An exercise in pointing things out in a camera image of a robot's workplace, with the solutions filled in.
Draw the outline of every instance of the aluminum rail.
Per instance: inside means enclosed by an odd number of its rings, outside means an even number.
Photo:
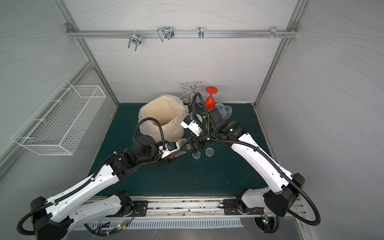
[[[130,38],[133,33],[144,38],[159,38],[156,30],[150,31],[73,31],[67,32],[70,38]],[[174,30],[172,38],[199,38],[198,30]],[[276,30],[275,38],[295,38],[297,31]],[[270,38],[271,30],[204,30],[204,38]]]

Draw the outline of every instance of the plastic bag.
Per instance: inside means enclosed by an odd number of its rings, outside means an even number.
[[[173,95],[161,95],[140,108],[139,121],[144,118],[156,118],[163,129],[164,139],[176,142],[184,135],[184,128],[180,124],[187,115],[188,107],[184,106],[182,100]],[[140,132],[150,135],[155,142],[161,141],[159,127],[154,121],[142,123]]]

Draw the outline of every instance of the wire basket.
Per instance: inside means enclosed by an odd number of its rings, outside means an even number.
[[[38,155],[73,155],[105,97],[100,86],[66,80],[11,140]]]

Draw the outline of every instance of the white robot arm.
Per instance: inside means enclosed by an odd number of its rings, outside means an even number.
[[[241,212],[257,207],[255,199],[258,199],[260,194],[263,195],[268,208],[281,217],[289,212],[299,194],[308,201],[309,197],[301,190],[305,180],[300,174],[293,175],[275,162],[239,123],[233,121],[227,124],[216,108],[208,114],[206,109],[205,111],[204,118],[210,121],[207,126],[212,126],[209,131],[204,131],[204,126],[199,120],[194,121],[194,116],[187,116],[182,123],[184,128],[192,130],[191,137],[184,144],[189,146],[188,151],[196,153],[207,144],[222,142],[240,154],[268,184],[265,189],[246,189],[239,195],[237,206]],[[48,199],[39,197],[31,202],[32,211],[19,221],[17,230],[24,235],[36,235],[37,240],[60,240],[68,231],[93,219],[117,213],[121,216],[128,215],[133,209],[133,204],[125,193],[80,205],[101,190],[136,172],[140,165],[156,162],[161,167],[171,163],[171,154],[176,151],[184,152],[184,146],[180,146],[178,142],[165,144],[164,139],[161,144],[156,144],[148,135],[134,138],[131,148],[107,157],[93,175],[55,196]],[[295,217],[307,224],[318,225],[320,218],[316,211],[317,209],[314,209],[316,221]],[[23,228],[24,221],[29,217],[32,217],[34,231]]]

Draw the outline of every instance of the black bracket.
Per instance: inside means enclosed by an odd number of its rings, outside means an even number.
[[[145,217],[147,215],[148,201],[133,201],[133,207],[136,208],[135,217]],[[121,217],[119,213],[108,215],[107,217]],[[126,217],[133,217],[133,212]]]
[[[264,213],[263,207],[256,207],[256,209],[246,208],[248,214],[243,214],[238,210],[236,199],[224,199],[224,214],[225,215],[261,215],[258,210]]]

